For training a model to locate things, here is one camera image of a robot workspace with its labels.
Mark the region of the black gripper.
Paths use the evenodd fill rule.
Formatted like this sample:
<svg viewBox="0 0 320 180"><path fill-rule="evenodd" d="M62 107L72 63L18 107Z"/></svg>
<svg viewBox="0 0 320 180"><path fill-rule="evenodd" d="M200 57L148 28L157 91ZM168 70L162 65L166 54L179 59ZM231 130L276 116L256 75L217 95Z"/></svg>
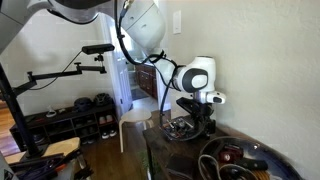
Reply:
<svg viewBox="0 0 320 180"><path fill-rule="evenodd" d="M181 140L191 140L198 136L209 137L215 133L216 122L211 118L214 112L211 103L200 103L194 99L179 98L177 104L190 114L191 128L185 130Z"/></svg>

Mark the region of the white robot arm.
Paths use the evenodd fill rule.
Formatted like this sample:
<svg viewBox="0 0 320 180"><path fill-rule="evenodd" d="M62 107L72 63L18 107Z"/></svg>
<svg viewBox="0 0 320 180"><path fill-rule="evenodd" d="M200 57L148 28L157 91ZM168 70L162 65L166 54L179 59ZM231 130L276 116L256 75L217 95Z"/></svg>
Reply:
<svg viewBox="0 0 320 180"><path fill-rule="evenodd" d="M161 74L167 88L191 93L191 99L177 103L191 114L192 123L162 120L160 127L172 140L189 140L215 129L211 119L214 104L223 104L226 96L215 90L216 63L212 57L197 56L188 65L178 65L166 57L159 44L165 34L164 17L153 0L1 0L0 48L6 49L29 19L40 10L75 24L89 24L98 15L114 20L119 42L128 35L146 54Z"/></svg>

